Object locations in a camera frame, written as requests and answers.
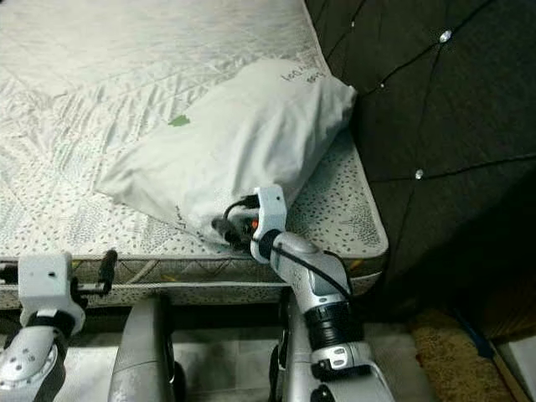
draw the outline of dark brown headboard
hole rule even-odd
[[[436,301],[532,266],[536,2],[307,6],[360,94],[352,129],[390,242],[381,300]]]

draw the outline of pillow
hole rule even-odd
[[[98,192],[224,243],[212,219],[255,187],[296,199],[336,134],[355,90],[317,68],[263,59],[124,150]]]

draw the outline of bed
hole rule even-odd
[[[155,291],[176,303],[274,301],[284,284],[268,267],[94,191],[106,156],[263,57],[328,71],[301,0],[0,4],[0,260],[67,250],[93,281],[116,249],[118,285],[91,306]],[[357,292],[379,276],[387,238],[349,132],[288,229],[347,261]],[[16,308],[16,286],[0,289],[0,307]]]

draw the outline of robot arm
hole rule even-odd
[[[286,205],[281,187],[256,188],[255,194],[256,204],[251,202],[252,196],[248,196],[243,205],[259,209],[257,220],[245,214],[249,218],[240,221],[240,215],[238,218],[235,215],[232,224],[229,219],[213,226],[231,232],[232,228],[247,228],[248,225],[254,228],[250,253],[260,263],[270,263],[274,272],[291,286],[307,327],[312,374],[328,383],[313,392],[312,400],[335,400],[337,395],[337,401],[353,400],[348,394],[347,379],[365,374],[372,376],[375,391],[371,393],[377,398],[364,400],[392,401],[384,377],[372,360],[370,347],[363,342],[361,323],[351,311],[351,286],[343,263],[312,242],[286,232]],[[244,233],[234,230],[231,236],[227,233],[228,238],[244,238]]]
[[[107,294],[117,253],[108,251],[94,286],[71,278],[71,256],[36,255],[18,263],[18,295],[23,328],[0,353],[0,400],[52,402],[65,379],[67,339],[85,322],[81,295]]]

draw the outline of brown rug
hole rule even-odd
[[[495,364],[478,356],[454,318],[429,310],[415,318],[410,330],[420,363],[441,401],[514,401]]]

